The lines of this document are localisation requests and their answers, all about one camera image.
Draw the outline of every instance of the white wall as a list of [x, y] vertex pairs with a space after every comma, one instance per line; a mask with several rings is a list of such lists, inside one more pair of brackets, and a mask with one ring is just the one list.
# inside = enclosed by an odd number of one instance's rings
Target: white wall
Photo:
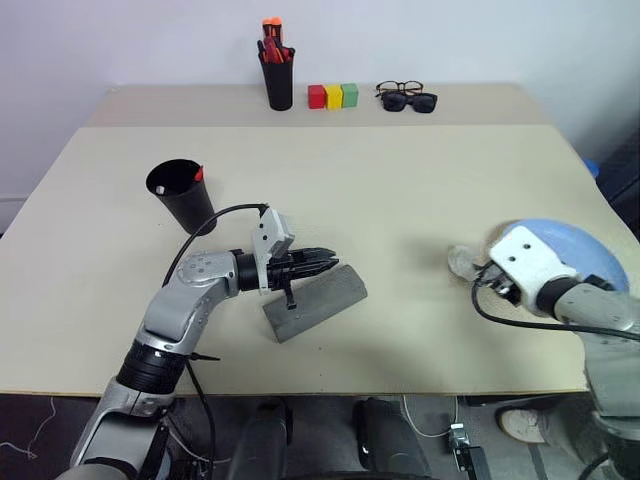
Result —
[[0, 199], [37, 185], [109, 85], [260, 82], [272, 15], [299, 83], [517, 82], [595, 159], [637, 127], [638, 0], [4, 0]]

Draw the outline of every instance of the green block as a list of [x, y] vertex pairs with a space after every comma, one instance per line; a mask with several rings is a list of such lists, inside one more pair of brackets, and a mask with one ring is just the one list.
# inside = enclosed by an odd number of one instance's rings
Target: green block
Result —
[[358, 106], [358, 86], [355, 83], [343, 83], [342, 88], [342, 108]]

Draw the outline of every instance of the yellow block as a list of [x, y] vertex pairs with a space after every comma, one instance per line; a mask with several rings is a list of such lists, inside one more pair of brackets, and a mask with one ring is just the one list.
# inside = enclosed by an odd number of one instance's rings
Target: yellow block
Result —
[[342, 88], [340, 85], [325, 85], [324, 91], [327, 94], [327, 109], [342, 108]]

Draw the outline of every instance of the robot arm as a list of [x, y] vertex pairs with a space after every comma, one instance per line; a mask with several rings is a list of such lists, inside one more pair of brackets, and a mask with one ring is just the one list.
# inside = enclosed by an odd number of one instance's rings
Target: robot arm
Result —
[[[566, 325], [640, 334], [640, 301], [613, 292], [606, 281], [581, 280], [527, 228], [514, 228], [490, 251], [492, 263], [477, 280], [514, 305]], [[640, 475], [640, 342], [579, 332], [585, 373], [606, 432], [609, 454], [625, 478]]]
[[289, 251], [293, 240], [284, 218], [269, 208], [253, 233], [255, 254], [235, 250], [185, 257], [149, 304], [120, 372], [85, 426], [72, 470], [60, 479], [97, 478], [109, 470], [112, 477], [105, 479], [138, 478], [154, 454], [162, 457], [168, 431], [160, 419], [211, 311], [256, 289], [261, 294], [282, 289], [288, 308], [295, 308], [291, 281], [338, 263], [335, 252], [323, 248]]

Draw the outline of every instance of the wire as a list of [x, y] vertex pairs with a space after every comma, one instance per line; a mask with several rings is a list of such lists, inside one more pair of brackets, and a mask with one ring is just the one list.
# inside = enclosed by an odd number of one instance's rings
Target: wire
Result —
[[171, 262], [171, 265], [169, 266], [169, 270], [167, 271], [167, 274], [164, 276], [162, 286], [164, 287], [167, 283], [169, 283], [169, 280], [171, 280], [171, 275], [173, 275], [173, 272], [178, 266], [178, 262], [180, 262], [182, 255], [184, 255], [184, 252], [187, 251], [187, 248], [189, 248], [189, 246], [193, 243], [193, 241], [196, 239], [198, 234], [202, 232], [204, 229], [206, 229], [211, 224], [211, 222], [213, 222], [217, 218], [220, 218], [221, 216], [229, 212], [235, 212], [236, 210], [246, 210], [246, 209], [252, 209], [252, 208], [257, 208], [258, 210], [260, 210], [260, 215], [262, 215], [262, 213], [264, 213], [264, 211], [267, 208], [269, 208], [269, 206], [266, 203], [243, 203], [240, 205], [234, 205], [233, 207], [224, 208], [219, 212], [213, 214], [211, 217], [209, 217], [209, 219], [206, 222], [200, 225], [200, 227], [191, 234], [191, 236], [187, 239], [187, 241], [184, 242], [182, 247], [180, 247], [180, 250], [178, 250], [178, 253], [173, 259], [173, 262]]
[[[458, 397], [453, 397], [453, 398], [454, 398], [454, 401], [455, 401], [455, 411], [454, 411], [454, 414], [453, 414], [453, 422], [451, 422], [451, 423], [457, 423], [458, 422]], [[407, 405], [407, 396], [406, 395], [402, 395], [402, 404], [404, 405], [404, 412], [407, 415], [407, 421], [409, 422], [409, 425], [411, 425], [411, 428], [413, 429], [413, 431], [416, 432], [421, 437], [439, 438], [439, 437], [444, 437], [445, 435], [447, 435], [451, 431], [451, 427], [449, 427], [449, 428], [447, 428], [446, 430], [444, 430], [443, 432], [440, 432], [440, 433], [424, 433], [424, 432], [422, 432], [418, 427], [416, 427], [416, 424], [413, 423], [413, 419], [411, 418], [411, 414], [409, 413], [409, 406]]]
[[602, 465], [608, 459], [609, 459], [609, 454], [608, 453], [603, 453], [599, 457], [596, 457], [593, 460], [593, 462], [591, 462], [589, 465], [587, 465], [587, 468], [585, 468], [582, 471], [582, 473], [578, 477], [578, 480], [587, 480], [587, 478], [589, 478], [589, 475], [591, 475], [596, 468], [598, 468], [600, 465]]
[[[193, 371], [193, 367], [191, 366], [191, 362], [187, 360], [187, 371], [189, 372], [189, 376], [191, 377], [191, 381], [193, 382], [193, 386], [196, 387], [196, 392], [198, 392], [198, 398], [200, 399], [200, 403], [202, 403], [202, 407], [204, 408], [204, 413], [207, 414], [207, 422], [209, 423], [209, 460], [214, 461], [216, 458], [216, 423], [213, 420], [213, 413], [211, 413], [211, 408], [207, 403], [207, 397], [205, 397], [204, 392], [202, 391], [202, 387], [200, 386], [200, 382], [198, 382], [198, 378], [196, 377], [195, 372]], [[213, 468], [209, 468], [207, 470], [207, 478], [208, 480], [213, 479]]]
[[[173, 431], [173, 430], [169, 430], [169, 435], [171, 435], [171, 438], [173, 438], [173, 440], [180, 446], [180, 448], [182, 448], [182, 450], [185, 451], [185, 453], [189, 454], [191, 457], [195, 458], [196, 460], [200, 460], [201, 462], [205, 462], [205, 463], [209, 463], [209, 459], [208, 458], [204, 458], [196, 453], [193, 453], [193, 451], [191, 451], [189, 449], [189, 447], [187, 447], [184, 442], [182, 440], [180, 440], [180, 437]], [[214, 465], [219, 465], [221, 463], [228, 463], [231, 461], [231, 457], [229, 458], [225, 458], [224, 460], [215, 460], [213, 462]]]
[[38, 439], [38, 435], [40, 435], [40, 432], [42, 431], [42, 429], [44, 428], [44, 426], [49, 423], [50, 420], [53, 419], [53, 417], [56, 416], [56, 414], [58, 413], [56, 411], [56, 406], [53, 404], [53, 397], [49, 397], [49, 403], [51, 404], [51, 415], [49, 415], [47, 418], [45, 418], [42, 423], [40, 424], [40, 426], [38, 427], [38, 429], [36, 430], [36, 433], [33, 435], [33, 438], [31, 438], [31, 440], [29, 441], [29, 443], [27, 444], [27, 448], [20, 448], [20, 447], [16, 447], [13, 443], [11, 442], [2, 442], [0, 443], [0, 447], [9, 447], [12, 448], [13, 450], [15, 450], [18, 453], [24, 453], [27, 458], [29, 460], [35, 460], [36, 458], [38, 458], [38, 455], [36, 455], [32, 450], [31, 447], [33, 446], [33, 444], [36, 442], [36, 440]]
[[613, 328], [604, 328], [604, 327], [589, 327], [586, 325], [560, 325], [553, 323], [539, 323], [539, 322], [519, 322], [517, 320], [509, 320], [502, 317], [496, 317], [485, 312], [480, 304], [478, 303], [478, 281], [476, 280], [471, 287], [471, 302], [473, 303], [473, 308], [476, 309], [476, 312], [487, 320], [490, 320], [495, 323], [500, 323], [502, 325], [510, 325], [512, 327], [522, 327], [522, 328], [536, 328], [539, 330], [556, 330], [561, 332], [581, 332], [581, 333], [595, 333], [598, 335], [609, 335], [612, 337], [620, 337], [626, 338], [627, 340], [634, 340], [636, 342], [640, 342], [640, 335], [631, 332], [624, 332], [621, 330], [614, 330]]

